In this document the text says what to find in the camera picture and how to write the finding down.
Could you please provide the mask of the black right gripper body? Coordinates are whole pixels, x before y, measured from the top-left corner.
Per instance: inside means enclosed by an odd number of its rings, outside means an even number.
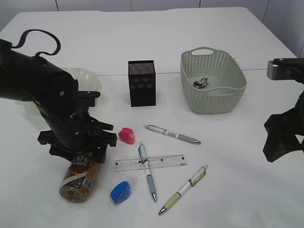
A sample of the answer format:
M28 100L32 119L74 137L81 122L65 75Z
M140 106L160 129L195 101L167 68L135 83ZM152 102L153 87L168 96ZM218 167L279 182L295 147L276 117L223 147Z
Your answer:
M267 139L263 153L268 162L274 162L290 152L303 151L304 143L299 142L296 136L304 134L304 94L299 96L294 108L271 115L264 127Z

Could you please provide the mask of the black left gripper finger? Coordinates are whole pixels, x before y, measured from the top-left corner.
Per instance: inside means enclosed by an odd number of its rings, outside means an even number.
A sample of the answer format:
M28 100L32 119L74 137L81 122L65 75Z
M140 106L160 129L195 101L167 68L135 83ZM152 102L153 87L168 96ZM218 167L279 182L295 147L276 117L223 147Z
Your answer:
M94 161L104 163L106 159L106 148L99 148L94 152Z

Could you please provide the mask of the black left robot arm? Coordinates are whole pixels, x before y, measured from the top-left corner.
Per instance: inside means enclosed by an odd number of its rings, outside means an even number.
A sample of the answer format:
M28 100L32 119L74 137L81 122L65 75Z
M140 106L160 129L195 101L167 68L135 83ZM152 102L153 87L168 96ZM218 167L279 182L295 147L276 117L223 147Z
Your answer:
M0 42L0 96L4 99L33 102L50 129L41 131L40 144L50 145L50 154L71 161L91 153L105 162L108 146L116 146L113 126L90 116L98 91L81 91L68 72L42 57L29 57Z

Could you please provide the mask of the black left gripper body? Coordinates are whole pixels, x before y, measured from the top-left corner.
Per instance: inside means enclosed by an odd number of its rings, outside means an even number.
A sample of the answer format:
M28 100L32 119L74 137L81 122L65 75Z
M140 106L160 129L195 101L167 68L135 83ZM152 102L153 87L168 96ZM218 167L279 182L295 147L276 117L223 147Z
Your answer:
M78 81L63 70L37 71L34 79L34 104L50 127L38 141L50 144L50 154L68 157L99 148L115 147L113 125L90 116L90 107L77 105Z

